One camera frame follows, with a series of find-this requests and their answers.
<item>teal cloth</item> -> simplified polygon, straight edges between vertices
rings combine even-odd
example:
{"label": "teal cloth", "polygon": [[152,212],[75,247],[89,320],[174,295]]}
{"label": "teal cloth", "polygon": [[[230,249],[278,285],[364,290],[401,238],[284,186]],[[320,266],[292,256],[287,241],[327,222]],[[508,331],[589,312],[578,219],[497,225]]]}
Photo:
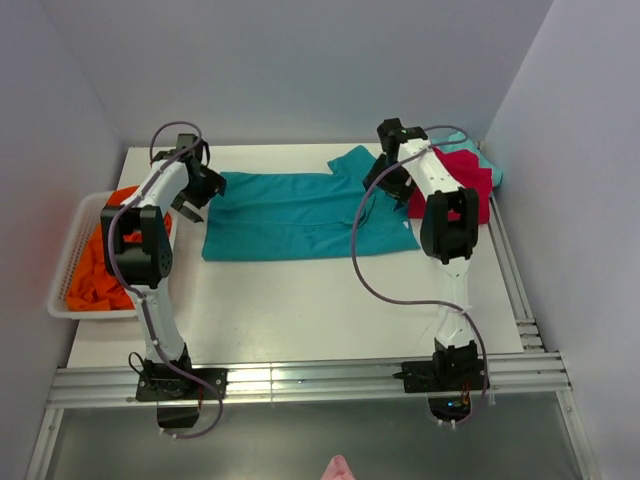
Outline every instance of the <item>teal cloth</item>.
{"label": "teal cloth", "polygon": [[[444,138],[431,138],[432,143],[440,143],[440,142],[451,142],[462,140],[464,138],[464,134],[462,132],[456,132],[453,135],[449,135]],[[457,152],[458,150],[469,150],[473,152],[478,157],[478,165],[480,168],[490,168],[491,169],[491,179],[493,180],[493,187],[497,187],[502,183],[502,170],[492,164],[487,158],[482,154],[480,150],[473,144],[471,139],[467,139],[465,142],[458,143],[456,145],[445,145],[443,147],[438,147],[444,153]]]}
{"label": "teal cloth", "polygon": [[[350,256],[362,180],[375,158],[362,146],[329,162],[334,174],[226,172],[224,197],[209,206],[202,257],[269,261]],[[359,219],[358,255],[415,250],[406,210],[377,191]]]}

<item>folded teal cloth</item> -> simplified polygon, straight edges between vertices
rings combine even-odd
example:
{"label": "folded teal cloth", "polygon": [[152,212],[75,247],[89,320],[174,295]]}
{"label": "folded teal cloth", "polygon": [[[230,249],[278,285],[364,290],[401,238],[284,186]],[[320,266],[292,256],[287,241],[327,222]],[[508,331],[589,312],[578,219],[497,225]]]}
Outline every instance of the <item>folded teal cloth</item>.
{"label": "folded teal cloth", "polygon": [[[462,140],[464,138],[464,134],[462,132],[456,132],[453,135],[449,135],[444,138],[431,138],[432,143],[440,143],[440,142],[450,142],[456,140]],[[476,148],[471,139],[467,139],[465,142],[458,143],[456,145],[445,145],[443,147],[438,147],[444,153],[457,152],[458,150],[469,150],[473,152],[478,157],[478,165],[480,168],[490,168],[491,169],[491,179],[493,180],[493,186],[497,187],[502,183],[502,170],[492,164],[487,158],[482,154],[480,150]]]}
{"label": "folded teal cloth", "polygon": [[[209,206],[202,257],[209,261],[350,256],[362,180],[375,158],[357,147],[329,162],[334,172],[256,175],[226,172],[224,197]],[[375,192],[359,219],[358,255],[418,248],[406,210]]]}

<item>laundry basket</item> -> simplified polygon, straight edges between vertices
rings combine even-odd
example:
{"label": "laundry basket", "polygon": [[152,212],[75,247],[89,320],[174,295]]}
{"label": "laundry basket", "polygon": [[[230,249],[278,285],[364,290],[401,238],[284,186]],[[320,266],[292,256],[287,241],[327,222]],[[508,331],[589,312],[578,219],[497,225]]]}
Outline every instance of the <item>laundry basket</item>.
{"label": "laundry basket", "polygon": [[[100,223],[100,211],[106,205],[107,200],[113,192],[94,193],[86,197],[80,203],[76,215],[71,224],[69,235],[62,250],[62,256],[56,269],[56,275],[53,280],[49,300],[47,301],[47,310],[52,317],[71,318],[74,320],[109,320],[112,318],[129,318],[135,317],[136,311],[131,310],[106,310],[91,312],[73,312],[67,307],[65,297],[69,291],[73,273],[76,265],[80,261],[82,252],[89,241],[89,237],[93,234]],[[169,234],[169,242],[173,247],[176,239],[178,215],[173,210],[169,211],[171,215],[171,233]]]}

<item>gray wall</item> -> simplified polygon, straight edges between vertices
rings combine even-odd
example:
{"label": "gray wall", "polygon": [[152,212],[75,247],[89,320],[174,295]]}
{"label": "gray wall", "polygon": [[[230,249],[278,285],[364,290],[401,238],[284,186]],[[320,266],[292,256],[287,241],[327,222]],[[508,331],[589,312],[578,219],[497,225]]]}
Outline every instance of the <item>gray wall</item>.
{"label": "gray wall", "polygon": [[555,0],[487,136],[543,336],[616,480],[640,471],[639,16]]}
{"label": "gray wall", "polygon": [[178,118],[231,144],[373,140],[390,116],[482,138],[551,0],[42,3],[146,145]]}
{"label": "gray wall", "polygon": [[23,478],[73,324],[45,309],[73,210],[113,185],[115,129],[36,0],[0,2],[0,478]]}

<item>tabletop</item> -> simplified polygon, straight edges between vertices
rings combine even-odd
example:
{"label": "tabletop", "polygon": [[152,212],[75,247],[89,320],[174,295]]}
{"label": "tabletop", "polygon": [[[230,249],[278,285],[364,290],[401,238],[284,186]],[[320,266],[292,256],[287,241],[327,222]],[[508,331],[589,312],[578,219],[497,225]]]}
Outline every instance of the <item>tabletop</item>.
{"label": "tabletop", "polygon": [[[253,145],[212,148],[219,172],[330,173],[327,161],[356,145]],[[377,144],[365,144],[373,155]],[[149,172],[148,148],[131,148],[118,188]],[[412,221],[416,236],[420,223]],[[278,262],[205,262],[206,222],[180,218],[169,290],[176,323],[194,364],[429,356],[436,307],[398,306],[371,296],[348,258]],[[436,298],[434,261],[421,250],[360,258],[369,282],[400,299]],[[488,353],[523,351],[487,226],[469,270],[470,313]],[[80,321],[69,367],[125,366],[144,353],[137,319]]]}

